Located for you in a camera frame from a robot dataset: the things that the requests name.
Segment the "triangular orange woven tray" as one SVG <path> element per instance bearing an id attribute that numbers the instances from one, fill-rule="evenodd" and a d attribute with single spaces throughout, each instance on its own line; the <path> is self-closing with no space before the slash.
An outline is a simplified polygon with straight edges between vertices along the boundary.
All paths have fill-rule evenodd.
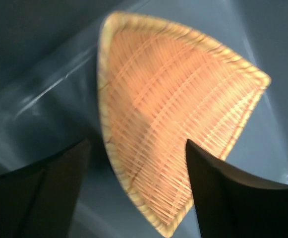
<path id="1" fill-rule="evenodd" d="M 186 141 L 225 160 L 271 79 L 203 32 L 126 11 L 104 20 L 97 66 L 110 164 L 135 207 L 170 238 L 193 206 Z"/>

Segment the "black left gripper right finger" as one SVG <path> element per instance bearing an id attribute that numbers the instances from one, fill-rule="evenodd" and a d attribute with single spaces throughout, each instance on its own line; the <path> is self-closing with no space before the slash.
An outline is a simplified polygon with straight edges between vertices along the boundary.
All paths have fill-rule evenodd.
<path id="1" fill-rule="evenodd" d="M 288 238 L 288 184 L 249 174 L 192 140 L 185 145 L 203 238 Z"/>

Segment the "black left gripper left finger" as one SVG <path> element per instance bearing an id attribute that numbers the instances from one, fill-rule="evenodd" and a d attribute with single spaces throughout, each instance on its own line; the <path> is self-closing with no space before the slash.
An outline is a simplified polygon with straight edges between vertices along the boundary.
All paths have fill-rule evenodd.
<path id="1" fill-rule="evenodd" d="M 85 139 L 0 175 L 0 238 L 67 237 L 89 149 Z"/>

